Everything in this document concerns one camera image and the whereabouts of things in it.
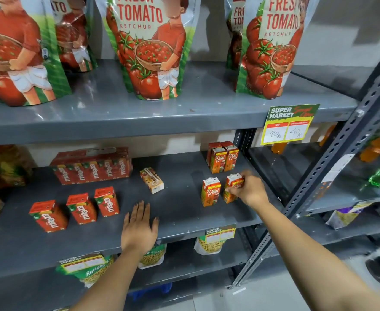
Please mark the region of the person's left hand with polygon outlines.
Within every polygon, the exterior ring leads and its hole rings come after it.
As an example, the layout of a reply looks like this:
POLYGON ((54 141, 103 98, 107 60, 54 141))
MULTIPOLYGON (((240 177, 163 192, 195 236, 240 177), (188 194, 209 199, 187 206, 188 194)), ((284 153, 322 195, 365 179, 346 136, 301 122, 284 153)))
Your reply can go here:
POLYGON ((156 239, 151 238, 150 222, 151 206, 145 204, 145 221, 139 222, 139 203, 135 204, 130 214, 130 230, 122 229, 121 233, 121 256, 132 253, 141 257, 151 250, 155 245, 156 239))

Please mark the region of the person's right hand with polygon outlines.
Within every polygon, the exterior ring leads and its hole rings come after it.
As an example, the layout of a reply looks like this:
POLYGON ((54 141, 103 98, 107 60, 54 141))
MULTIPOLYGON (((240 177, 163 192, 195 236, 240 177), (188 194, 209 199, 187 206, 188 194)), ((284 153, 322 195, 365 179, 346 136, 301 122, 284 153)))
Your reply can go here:
POLYGON ((240 174, 244 178, 244 185, 241 187, 243 188, 243 193, 237 197, 255 211, 259 211, 261 207, 270 205, 261 178, 254 176, 250 170, 244 170, 240 174))

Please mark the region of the person's right forearm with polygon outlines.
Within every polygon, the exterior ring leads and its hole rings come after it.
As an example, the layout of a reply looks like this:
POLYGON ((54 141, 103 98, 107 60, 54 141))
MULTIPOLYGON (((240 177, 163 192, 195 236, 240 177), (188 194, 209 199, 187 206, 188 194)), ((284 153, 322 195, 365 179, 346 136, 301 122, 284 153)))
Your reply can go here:
POLYGON ((380 294, 272 204, 253 204, 311 311, 380 311, 380 294))

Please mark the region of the person's left forearm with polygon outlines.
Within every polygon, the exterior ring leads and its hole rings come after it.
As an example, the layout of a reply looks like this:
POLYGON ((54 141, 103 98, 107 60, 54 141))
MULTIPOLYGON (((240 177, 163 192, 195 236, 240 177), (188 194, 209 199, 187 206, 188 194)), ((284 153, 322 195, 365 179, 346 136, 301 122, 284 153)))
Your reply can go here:
POLYGON ((69 311, 123 311, 132 278, 149 246, 129 246, 69 311))

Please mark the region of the red mango drink carton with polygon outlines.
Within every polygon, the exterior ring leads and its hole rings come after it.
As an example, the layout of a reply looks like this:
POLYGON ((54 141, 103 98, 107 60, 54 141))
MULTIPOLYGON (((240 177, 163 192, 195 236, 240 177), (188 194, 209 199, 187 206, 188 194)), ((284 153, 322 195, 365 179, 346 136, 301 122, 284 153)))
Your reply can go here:
POLYGON ((120 207, 113 186, 96 189, 94 199, 104 218, 120 213, 120 207))
POLYGON ((79 225, 97 221, 97 210, 88 193, 69 195, 66 206, 79 225))
POLYGON ((32 204, 28 214, 46 233, 66 230, 68 217, 55 199, 32 204))

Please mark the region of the white snack packet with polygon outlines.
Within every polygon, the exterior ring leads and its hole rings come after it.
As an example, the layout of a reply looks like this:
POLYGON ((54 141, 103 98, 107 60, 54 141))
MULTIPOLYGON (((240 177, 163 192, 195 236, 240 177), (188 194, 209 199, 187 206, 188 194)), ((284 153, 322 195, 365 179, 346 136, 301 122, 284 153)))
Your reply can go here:
POLYGON ((194 250, 202 256, 215 255, 221 252, 222 247, 226 241, 216 241, 212 243, 207 243, 205 237, 198 237, 195 240, 194 250))
POLYGON ((150 251, 144 254, 143 258, 139 262, 138 268, 144 270, 146 268, 162 264, 166 250, 167 244, 156 244, 150 251))

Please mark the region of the yellow carton with straw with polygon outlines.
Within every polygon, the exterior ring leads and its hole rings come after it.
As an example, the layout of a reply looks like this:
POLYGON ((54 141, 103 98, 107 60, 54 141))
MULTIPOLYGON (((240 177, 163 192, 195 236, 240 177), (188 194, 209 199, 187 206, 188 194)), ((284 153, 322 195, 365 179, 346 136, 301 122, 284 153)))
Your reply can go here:
POLYGON ((145 167, 140 171, 140 176, 152 194, 164 190, 164 182, 152 167, 145 167))

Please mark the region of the small yellow green price tag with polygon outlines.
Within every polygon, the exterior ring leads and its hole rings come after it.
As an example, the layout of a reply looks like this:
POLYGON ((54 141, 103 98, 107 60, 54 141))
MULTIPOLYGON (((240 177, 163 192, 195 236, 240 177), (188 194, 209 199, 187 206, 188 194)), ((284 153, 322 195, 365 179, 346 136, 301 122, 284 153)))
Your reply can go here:
POLYGON ((99 252, 94 252, 78 257, 70 257, 58 261, 58 264, 67 273, 77 272, 89 267, 94 267, 106 263, 107 259, 105 259, 105 257, 99 252))
POLYGON ((236 224, 208 229, 203 237, 207 244, 233 239, 236 232, 236 224))

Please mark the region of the green snack packet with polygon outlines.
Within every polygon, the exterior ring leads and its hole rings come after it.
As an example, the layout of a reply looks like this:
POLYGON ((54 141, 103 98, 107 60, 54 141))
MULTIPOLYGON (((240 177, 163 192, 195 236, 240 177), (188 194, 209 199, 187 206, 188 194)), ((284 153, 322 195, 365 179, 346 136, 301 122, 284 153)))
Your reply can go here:
POLYGON ((107 259, 106 264, 89 267, 77 272, 67 273, 63 268, 58 264, 55 268, 55 271, 62 275, 69 275, 77 278, 80 282, 84 284, 85 287, 90 288, 104 272, 110 267, 110 265, 115 261, 114 255, 104 256, 107 259))

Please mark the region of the blue packet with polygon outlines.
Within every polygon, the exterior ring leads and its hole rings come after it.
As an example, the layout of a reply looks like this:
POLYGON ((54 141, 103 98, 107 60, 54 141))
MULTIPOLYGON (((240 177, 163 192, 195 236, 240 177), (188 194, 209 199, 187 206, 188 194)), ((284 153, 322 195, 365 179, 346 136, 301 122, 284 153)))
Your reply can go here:
POLYGON ((148 288, 144 288, 138 291, 130 292, 127 294, 132 301, 138 301, 144 298, 158 297, 163 294, 167 294, 172 289, 172 282, 166 284, 160 284, 148 288))

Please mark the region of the row of red drink packs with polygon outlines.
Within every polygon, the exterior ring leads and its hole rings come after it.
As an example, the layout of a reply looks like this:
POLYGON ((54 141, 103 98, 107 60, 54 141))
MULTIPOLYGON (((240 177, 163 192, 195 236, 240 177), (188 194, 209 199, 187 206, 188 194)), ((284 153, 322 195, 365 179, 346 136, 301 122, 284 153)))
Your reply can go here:
POLYGON ((133 171, 128 147, 60 152, 50 167, 62 185, 127 178, 133 171))

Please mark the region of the large yellow green price tag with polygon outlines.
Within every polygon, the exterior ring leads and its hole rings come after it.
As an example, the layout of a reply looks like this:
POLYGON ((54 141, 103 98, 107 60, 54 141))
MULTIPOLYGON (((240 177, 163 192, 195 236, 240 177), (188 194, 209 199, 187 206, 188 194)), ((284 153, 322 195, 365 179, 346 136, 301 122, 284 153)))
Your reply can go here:
POLYGON ((272 106, 268 112, 260 144, 262 146, 303 140, 320 104, 272 106))

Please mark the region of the white label sticker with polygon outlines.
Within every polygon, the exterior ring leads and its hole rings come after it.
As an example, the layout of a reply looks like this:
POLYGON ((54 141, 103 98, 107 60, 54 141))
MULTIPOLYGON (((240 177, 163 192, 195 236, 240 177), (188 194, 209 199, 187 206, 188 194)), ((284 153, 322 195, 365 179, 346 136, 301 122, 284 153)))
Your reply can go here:
POLYGON ((347 166, 347 164, 353 159, 354 156, 355 153, 343 155, 323 177, 321 183, 328 184, 328 186, 330 186, 330 184, 335 180, 335 178, 340 174, 344 167, 347 166))

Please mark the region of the grey metal shelf rack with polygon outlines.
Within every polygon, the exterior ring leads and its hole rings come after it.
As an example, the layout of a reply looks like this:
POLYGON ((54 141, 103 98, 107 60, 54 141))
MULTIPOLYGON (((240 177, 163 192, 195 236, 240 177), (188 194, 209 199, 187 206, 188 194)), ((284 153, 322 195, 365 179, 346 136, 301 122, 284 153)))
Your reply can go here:
POLYGON ((150 141, 171 134, 219 132, 264 125, 270 106, 320 104, 315 117, 324 123, 328 115, 353 111, 357 100, 326 90, 293 75, 282 100, 265 103, 247 94, 236 94, 230 73, 219 62, 190 62, 183 93, 169 101, 143 101, 127 93, 117 61, 103 60, 97 70, 70 76, 74 93, 35 107, 11 108, 0 105, 0 141, 39 143, 41 141, 108 141, 116 137, 149 136, 144 148, 151 152, 132 159, 129 178, 106 182, 61 185, 50 167, 34 169, 32 181, 11 189, 0 215, 0 311, 50 311, 74 303, 87 288, 75 277, 55 271, 58 261, 99 252, 119 254, 124 216, 139 200, 151 204, 151 216, 161 220, 158 243, 169 243, 164 264, 139 270, 132 290, 177 282, 180 286, 219 283, 212 277, 232 280, 231 267, 249 261, 250 244, 242 228, 260 224, 260 218, 242 202, 216 206, 201 204, 201 182, 210 177, 205 151, 181 149, 162 155, 150 141), (164 182, 164 190, 152 194, 140 171, 152 167, 164 182), (66 230, 46 233, 28 214, 37 201, 56 199, 65 208, 75 193, 94 194, 95 189, 113 186, 121 214, 94 224, 79 225, 71 218, 66 230), (233 239, 226 240, 220 253, 199 255, 195 240, 205 231, 236 224, 233 239))

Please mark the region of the purple and white packet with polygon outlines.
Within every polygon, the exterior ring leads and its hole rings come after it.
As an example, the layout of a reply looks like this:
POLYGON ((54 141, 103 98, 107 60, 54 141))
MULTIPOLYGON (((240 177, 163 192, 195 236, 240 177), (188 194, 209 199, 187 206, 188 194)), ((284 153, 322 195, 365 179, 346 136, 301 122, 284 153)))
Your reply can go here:
POLYGON ((359 214, 367 207, 371 206, 373 202, 363 201, 358 202, 354 206, 333 210, 324 215, 325 224, 334 230, 347 227, 359 214))

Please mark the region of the grey slotted-angle shelf rack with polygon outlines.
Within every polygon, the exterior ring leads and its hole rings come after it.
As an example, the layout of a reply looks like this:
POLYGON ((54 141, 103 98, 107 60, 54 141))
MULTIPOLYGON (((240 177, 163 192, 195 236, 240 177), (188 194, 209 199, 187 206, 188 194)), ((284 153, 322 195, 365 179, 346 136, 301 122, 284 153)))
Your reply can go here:
POLYGON ((358 162, 359 151, 380 129, 380 61, 370 67, 335 65, 300 65, 294 74, 305 81, 357 100, 353 111, 328 115, 324 123, 337 122, 322 147, 316 142, 294 144, 282 155, 267 147, 251 148, 256 129, 237 130, 242 152, 237 171, 249 169, 260 176, 282 214, 306 233, 339 255, 368 255, 376 250, 373 235, 380 234, 380 217, 374 211, 363 211, 360 219, 345 228, 332 229, 324 215, 333 210, 354 206, 358 202, 379 202, 374 189, 364 184, 374 166, 358 162), (321 181, 333 165, 346 154, 353 159, 328 186, 321 181))

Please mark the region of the tomato ketchup pouch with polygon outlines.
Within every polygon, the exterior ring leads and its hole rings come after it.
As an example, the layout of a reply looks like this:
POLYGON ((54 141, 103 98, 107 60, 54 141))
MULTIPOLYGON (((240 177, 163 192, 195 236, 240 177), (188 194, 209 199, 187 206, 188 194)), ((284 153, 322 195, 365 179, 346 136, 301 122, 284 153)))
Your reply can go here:
POLYGON ((236 93, 276 99, 320 0, 246 0, 236 93))
POLYGON ((0 0, 0 103, 34 106, 69 94, 50 0, 0 0))
POLYGON ((89 46, 93 0, 50 0, 63 69, 85 73, 97 67, 89 46))
POLYGON ((225 22, 231 36, 226 67, 232 70, 239 68, 245 2, 246 0, 224 0, 225 22))
POLYGON ((201 0, 95 0, 128 93, 177 98, 201 0))

